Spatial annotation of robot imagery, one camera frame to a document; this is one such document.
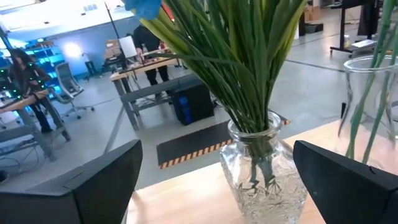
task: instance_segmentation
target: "woman with dark hair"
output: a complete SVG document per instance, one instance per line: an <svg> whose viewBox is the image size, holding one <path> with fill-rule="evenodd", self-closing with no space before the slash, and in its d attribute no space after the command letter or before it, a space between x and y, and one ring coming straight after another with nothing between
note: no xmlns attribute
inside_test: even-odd
<svg viewBox="0 0 398 224"><path fill-rule="evenodd" d="M32 61L32 57L23 50L12 49L10 50L10 54L12 58L12 65L10 67L11 77L18 82L19 88L24 94L27 93L29 88L33 92L41 90L39 82L37 80L30 80L30 77L38 74L38 79L43 83L51 79L50 75L36 66ZM50 133L52 132L52 129L40 107L40 104L42 104L42 102L41 100L38 100L33 105L30 105L30 108L35 113L36 118L42 127L42 133Z"/></svg>

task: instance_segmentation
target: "black pants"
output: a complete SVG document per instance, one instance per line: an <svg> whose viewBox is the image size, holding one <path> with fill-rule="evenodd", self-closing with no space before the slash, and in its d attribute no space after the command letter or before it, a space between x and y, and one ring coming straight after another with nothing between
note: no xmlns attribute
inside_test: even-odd
<svg viewBox="0 0 398 224"><path fill-rule="evenodd" d="M49 132L51 132L51 127L50 127L49 121L47 121L47 118L45 117L45 114L43 113L43 111L40 107L40 104L42 104L41 100L39 100L38 102L36 102L33 105L30 105L30 108L35 113L36 118L39 121L40 126L42 127L42 132L49 133Z"/></svg>
<svg viewBox="0 0 398 224"><path fill-rule="evenodd" d="M97 70L95 69L94 63L93 61L89 61L89 62L85 62L88 73L90 74L90 76L93 76L97 73Z"/></svg>
<svg viewBox="0 0 398 224"><path fill-rule="evenodd" d="M167 66L162 66L157 68L162 78L163 82L169 81L169 74L167 73ZM156 85L156 69L148 70L145 72L147 74L147 78L149 80L150 85Z"/></svg>

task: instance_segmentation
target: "whiteboard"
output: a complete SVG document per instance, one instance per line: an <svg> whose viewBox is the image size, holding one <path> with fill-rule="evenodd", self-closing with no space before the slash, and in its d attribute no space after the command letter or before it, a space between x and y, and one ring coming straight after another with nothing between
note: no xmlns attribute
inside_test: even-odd
<svg viewBox="0 0 398 224"><path fill-rule="evenodd" d="M137 55L136 46L134 45L131 36L120 38L119 41L120 47L122 48L124 56L126 58L134 57Z"/></svg>

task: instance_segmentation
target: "ceiling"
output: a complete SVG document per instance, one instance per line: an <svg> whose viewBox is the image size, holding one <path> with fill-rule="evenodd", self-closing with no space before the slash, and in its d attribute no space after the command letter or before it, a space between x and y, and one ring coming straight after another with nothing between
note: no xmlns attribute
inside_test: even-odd
<svg viewBox="0 0 398 224"><path fill-rule="evenodd" d="M110 22L134 14L121 0L0 0L0 21L9 37L33 40Z"/></svg>

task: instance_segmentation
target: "light wood tabletop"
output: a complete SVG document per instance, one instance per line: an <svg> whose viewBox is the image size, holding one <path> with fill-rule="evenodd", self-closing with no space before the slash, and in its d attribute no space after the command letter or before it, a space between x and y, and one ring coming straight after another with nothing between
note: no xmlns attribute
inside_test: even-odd
<svg viewBox="0 0 398 224"><path fill-rule="evenodd" d="M45 98L49 92L47 90L42 90L38 91L35 93L39 99ZM32 103L36 102L36 98L33 95L28 96L27 98L22 99L21 101L18 101L16 103L11 104L10 106L0 109L0 114L9 112L9 111L15 111L15 110L21 110L24 109L26 106L31 105Z"/></svg>
<svg viewBox="0 0 398 224"><path fill-rule="evenodd" d="M292 136L293 146L304 140L333 149L339 121ZM127 223L243 223L220 163L137 190L127 213ZM300 219L304 224L325 223L308 196Z"/></svg>
<svg viewBox="0 0 398 224"><path fill-rule="evenodd" d="M115 72L111 75L110 79L113 82L116 80L120 80L122 78L133 76L134 74L138 74L141 72L159 68L161 66L171 65L176 63L178 63L178 61L175 58L157 58L157 60L151 60L150 62L145 63L145 65L141 63L131 65L127 69L128 72L123 72L123 73Z"/></svg>

